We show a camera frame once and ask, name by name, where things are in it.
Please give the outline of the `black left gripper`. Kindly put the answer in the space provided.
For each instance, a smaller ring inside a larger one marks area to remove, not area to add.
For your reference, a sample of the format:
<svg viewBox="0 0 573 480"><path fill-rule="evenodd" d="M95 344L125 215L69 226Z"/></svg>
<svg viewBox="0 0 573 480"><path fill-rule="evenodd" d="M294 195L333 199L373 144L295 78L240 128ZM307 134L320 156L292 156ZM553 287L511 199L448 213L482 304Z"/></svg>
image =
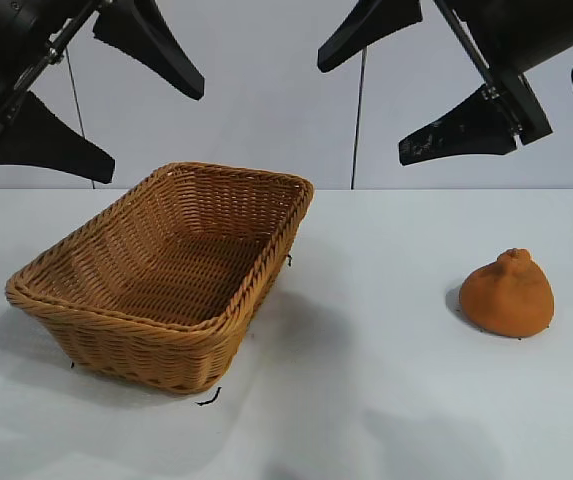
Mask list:
<svg viewBox="0 0 573 480"><path fill-rule="evenodd" d="M45 68L61 57L90 15L89 1L0 1L0 131L4 129L0 165L112 182L115 160L69 128L34 93L27 93ZM176 41L155 1L106 1L99 8L93 35L147 66L187 97L203 97L205 79Z"/></svg>

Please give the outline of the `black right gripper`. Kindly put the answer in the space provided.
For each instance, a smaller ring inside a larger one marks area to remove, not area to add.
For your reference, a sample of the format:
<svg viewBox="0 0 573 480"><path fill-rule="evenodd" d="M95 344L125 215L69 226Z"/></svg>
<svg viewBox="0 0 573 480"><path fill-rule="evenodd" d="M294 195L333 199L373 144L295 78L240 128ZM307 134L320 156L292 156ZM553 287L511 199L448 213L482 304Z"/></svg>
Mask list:
<svg viewBox="0 0 573 480"><path fill-rule="evenodd" d="M552 133L525 73L573 47L573 1L437 1L484 80L452 110L402 139L403 166L462 155L506 155ZM359 0L318 49L332 71L369 45L423 20L419 0Z"/></svg>

